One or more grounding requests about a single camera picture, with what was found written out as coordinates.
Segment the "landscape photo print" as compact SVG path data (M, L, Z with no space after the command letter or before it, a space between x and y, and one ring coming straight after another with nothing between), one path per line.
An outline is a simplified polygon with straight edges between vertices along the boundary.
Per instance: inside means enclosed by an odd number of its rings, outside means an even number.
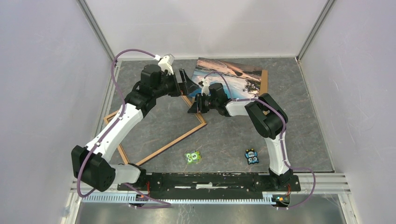
M259 96L262 70L258 66L199 58L191 80L197 84L201 78L210 85L221 83L230 98L254 98Z

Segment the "wooden picture frame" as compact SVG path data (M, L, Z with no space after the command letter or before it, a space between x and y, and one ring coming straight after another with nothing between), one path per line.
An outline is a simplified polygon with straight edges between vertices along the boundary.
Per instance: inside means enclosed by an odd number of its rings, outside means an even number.
M185 102L185 104L187 106L192 106L193 102L187 97L187 96L181 96L181 99L183 99L183 101ZM106 115L103 118L104 123L107 125L110 123L110 121L115 117L115 115L117 114L118 111L115 111L113 113L110 113L108 115ZM166 150L168 150L169 148L175 146L177 143L181 142L182 140L188 138L189 136L191 136L192 134L196 133L197 131L201 130L202 128L204 128L207 123L205 121L205 119L202 117L201 114L194 114L194 116L198 119L198 121L200 122L199 125L197 125L196 127L194 127L193 129L187 131L186 133L184 133L183 135L179 136L178 138L174 139L173 141L169 142L168 144L166 144L165 146L159 148L158 150L156 150L155 152L151 153L150 155L146 156L145 158L143 158L142 160L140 160L139 162L135 163L138 166L141 166L145 163L147 163L148 161L152 160L153 158L159 156L161 153L165 152ZM119 144L119 146L117 146L117 150L124 162L124 164L130 162L123 146L121 144Z

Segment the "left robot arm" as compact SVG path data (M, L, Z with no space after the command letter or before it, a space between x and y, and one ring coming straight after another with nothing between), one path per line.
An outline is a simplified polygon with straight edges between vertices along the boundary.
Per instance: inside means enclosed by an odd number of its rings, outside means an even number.
M72 166L77 183L85 183L104 192L112 184L129 183L135 190L143 189L147 178L137 165L110 165L109 160L118 145L142 121L162 96L187 96L200 85L194 83L185 70L180 69L181 82L169 67L146 65L141 79L127 94L123 105L108 125L84 147L76 145L71 152Z

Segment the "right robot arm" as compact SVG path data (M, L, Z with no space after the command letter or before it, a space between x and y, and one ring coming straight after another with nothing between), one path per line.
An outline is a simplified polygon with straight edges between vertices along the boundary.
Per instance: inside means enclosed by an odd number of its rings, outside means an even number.
M232 99L225 93L221 83L210 85L208 90L208 93L195 96L188 113L217 110L225 117L248 116L267 145L271 176L269 183L275 190L284 189L293 176L284 142L288 122L285 112L268 93L257 98Z

